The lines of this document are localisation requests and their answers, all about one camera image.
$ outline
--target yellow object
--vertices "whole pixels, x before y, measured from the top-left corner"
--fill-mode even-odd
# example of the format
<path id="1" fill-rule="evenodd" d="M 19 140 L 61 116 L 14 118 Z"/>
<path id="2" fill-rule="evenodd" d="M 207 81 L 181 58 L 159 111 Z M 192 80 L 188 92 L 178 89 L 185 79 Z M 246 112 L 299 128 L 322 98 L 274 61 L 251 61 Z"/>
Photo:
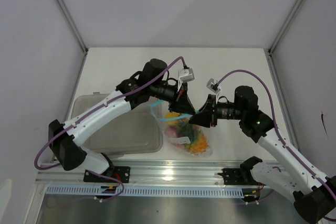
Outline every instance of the yellow object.
<path id="1" fill-rule="evenodd" d="M 166 119 L 169 119 L 169 118 L 176 118 L 178 116 L 180 116 L 181 114 L 180 113 L 176 113 L 176 112 L 169 112 L 166 114 L 165 118 Z M 178 120 L 174 120 L 174 121 L 166 121 L 166 123 L 169 125 L 169 126 L 175 126 L 177 125 L 178 123 Z"/>

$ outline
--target blue bag handle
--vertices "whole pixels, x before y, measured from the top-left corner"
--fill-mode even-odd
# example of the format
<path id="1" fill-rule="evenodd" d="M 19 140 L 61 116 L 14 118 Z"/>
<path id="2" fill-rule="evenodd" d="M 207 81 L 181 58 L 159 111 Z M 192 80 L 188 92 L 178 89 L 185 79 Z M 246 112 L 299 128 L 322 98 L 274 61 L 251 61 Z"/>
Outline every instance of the blue bag handle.
<path id="1" fill-rule="evenodd" d="M 158 118 L 158 117 L 155 115 L 155 113 L 154 113 L 154 111 L 153 111 L 153 108 L 154 108 L 155 106 L 158 106 L 158 105 L 159 105 L 160 103 L 162 103 L 162 102 L 164 102 L 164 101 L 163 101 L 163 100 L 158 100 L 157 102 L 154 102 L 154 103 L 152 103 L 151 105 L 149 105 L 149 108 L 151 109 L 151 113 L 152 113 L 153 117 L 155 117 L 157 120 L 159 120 L 159 121 L 161 121 L 161 122 L 169 122 L 169 121 L 174 121 L 174 120 L 178 120 L 178 119 L 182 119 L 182 118 L 186 118 L 186 117 L 190 116 L 189 114 L 182 114 L 182 115 L 177 116 L 177 117 L 175 117 L 175 118 Z"/>

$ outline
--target metal edge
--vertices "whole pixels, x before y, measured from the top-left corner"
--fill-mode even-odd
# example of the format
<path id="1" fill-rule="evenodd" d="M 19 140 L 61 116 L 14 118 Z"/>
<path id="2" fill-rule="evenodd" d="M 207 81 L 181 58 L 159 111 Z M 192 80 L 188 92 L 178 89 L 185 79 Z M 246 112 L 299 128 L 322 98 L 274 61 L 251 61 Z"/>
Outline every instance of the metal edge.
<path id="1" fill-rule="evenodd" d="M 278 76 L 278 73 L 277 73 L 277 70 L 274 64 L 274 60 L 266 49 L 264 49 L 264 52 L 265 52 L 266 60 L 268 63 L 268 68 L 269 68 L 269 71 L 273 79 L 274 87 L 275 87 L 275 90 L 276 90 L 276 93 L 279 99 L 281 111 L 285 119 L 285 124 L 288 130 L 290 141 L 294 145 L 294 147 L 299 150 L 298 137 L 297 137 L 297 134 L 294 128 L 293 120 L 290 116 L 290 112 L 288 109 L 288 105 L 286 103 L 286 98 L 283 93 L 283 89 L 280 84 L 280 80 L 279 80 L 279 76 Z"/>
<path id="2" fill-rule="evenodd" d="M 255 186 L 228 186 L 217 173 L 223 168 L 238 168 L 241 162 L 175 162 L 175 161 L 119 161 L 113 160 L 116 166 L 130 166 L 131 176 L 128 185 L 131 186 L 173 186 L 173 187 L 232 187 L 254 188 Z M 283 167 L 276 162 L 270 165 Z M 39 171 L 37 184 L 76 184 L 76 185 L 106 185 L 106 183 L 83 182 L 84 169 L 76 168 L 64 171 L 62 167 Z"/>
<path id="3" fill-rule="evenodd" d="M 77 90 L 77 87 L 78 87 L 78 84 L 79 84 L 80 77 L 81 77 L 82 72 L 83 72 L 83 68 L 84 68 L 84 65 L 85 65 L 86 58 L 87 58 L 87 52 L 83 56 L 83 60 L 82 60 L 82 63 L 80 65 L 80 69 L 79 69 L 79 72 L 78 72 L 78 75 L 77 75 L 77 78 L 76 78 L 76 83 L 73 87 L 73 90 L 72 90 L 72 93 L 71 93 L 71 99 L 69 101 L 67 112 L 65 114 L 65 117 L 64 117 L 63 121 L 65 121 L 69 118 L 71 108 L 72 108 L 72 103 L 74 102 L 74 99 L 75 99 L 76 90 Z M 51 161 L 50 161 L 51 163 L 53 163 L 55 161 L 55 155 L 53 154 L 52 156 L 53 157 L 51 158 Z"/>
<path id="4" fill-rule="evenodd" d="M 301 10 L 301 7 L 303 6 L 305 0 L 296 0 L 293 4 L 289 14 L 287 15 L 284 23 L 282 24 L 280 31 L 278 32 L 274 42 L 272 43 L 269 54 L 272 56 L 275 49 L 277 48 L 278 44 L 281 42 L 282 38 L 285 36 L 286 32 L 288 31 L 289 27 L 293 23 L 294 19 L 298 15 L 299 11 Z"/>
<path id="5" fill-rule="evenodd" d="M 76 41 L 79 45 L 79 47 L 81 48 L 81 50 L 86 53 L 87 52 L 87 47 L 85 46 L 85 43 L 83 41 L 82 36 L 80 35 L 75 22 L 72 18 L 72 16 L 69 13 L 69 10 L 64 2 L 64 0 L 55 0 L 57 6 L 59 7 L 60 12 L 62 13 L 63 17 L 65 18 L 65 21 L 67 22 L 72 34 L 74 35 L 74 37 L 76 38 Z"/>
<path id="6" fill-rule="evenodd" d="M 47 189 L 47 185 L 35 185 L 35 193 L 28 208 L 24 224 L 35 224 L 42 206 L 43 198 Z"/>

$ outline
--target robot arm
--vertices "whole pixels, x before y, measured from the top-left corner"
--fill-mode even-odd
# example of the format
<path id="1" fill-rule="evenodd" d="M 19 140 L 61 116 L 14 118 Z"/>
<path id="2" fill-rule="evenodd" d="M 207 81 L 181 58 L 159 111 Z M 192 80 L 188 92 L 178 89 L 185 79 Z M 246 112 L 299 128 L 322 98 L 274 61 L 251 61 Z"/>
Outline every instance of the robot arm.
<path id="1" fill-rule="evenodd" d="M 208 87 L 212 89 L 213 80 Z M 189 123 L 215 127 L 218 119 L 239 120 L 245 135 L 266 149 L 284 168 L 273 169 L 254 157 L 249 168 L 252 178 L 270 186 L 291 202 L 299 215 L 308 223 L 316 223 L 336 207 L 336 176 L 329 178 L 314 167 L 275 128 L 274 121 L 259 110 L 258 97 L 251 87 L 240 86 L 235 90 L 234 102 L 219 102 L 219 91 L 208 95 L 200 112 Z"/>
<path id="2" fill-rule="evenodd" d="M 63 124 L 58 120 L 51 122 L 49 140 L 60 132 L 66 131 L 49 146 L 64 170 L 81 167 L 102 174 L 109 168 L 113 169 L 111 167 L 113 164 L 107 156 L 87 149 L 83 147 L 83 144 L 95 131 L 114 118 L 148 101 L 150 96 L 167 101 L 170 111 L 195 114 L 187 96 L 187 82 L 194 80 L 192 69 L 184 66 L 184 69 L 179 71 L 178 82 L 175 85 L 170 85 L 167 80 L 162 80 L 167 69 L 168 66 L 165 62 L 152 59 L 146 63 L 142 71 L 123 80 L 117 85 L 115 91 L 90 110 Z M 149 82 L 152 84 L 141 89 Z"/>

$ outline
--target colorful items in bag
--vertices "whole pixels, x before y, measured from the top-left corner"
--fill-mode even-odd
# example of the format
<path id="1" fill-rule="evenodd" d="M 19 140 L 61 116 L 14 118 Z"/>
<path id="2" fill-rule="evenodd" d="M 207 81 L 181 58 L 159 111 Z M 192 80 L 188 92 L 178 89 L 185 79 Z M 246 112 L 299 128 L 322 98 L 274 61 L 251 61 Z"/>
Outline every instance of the colorful items in bag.
<path id="1" fill-rule="evenodd" d="M 168 113 L 165 118 L 176 118 L 181 114 L 176 112 Z M 190 154 L 198 155 L 205 152 L 209 148 L 207 138 L 205 137 L 202 129 L 198 125 L 189 124 L 187 118 L 182 118 L 174 121 L 166 121 L 167 128 L 165 135 L 169 138 L 188 137 L 190 143 L 177 144 L 175 146 L 182 148 Z"/>

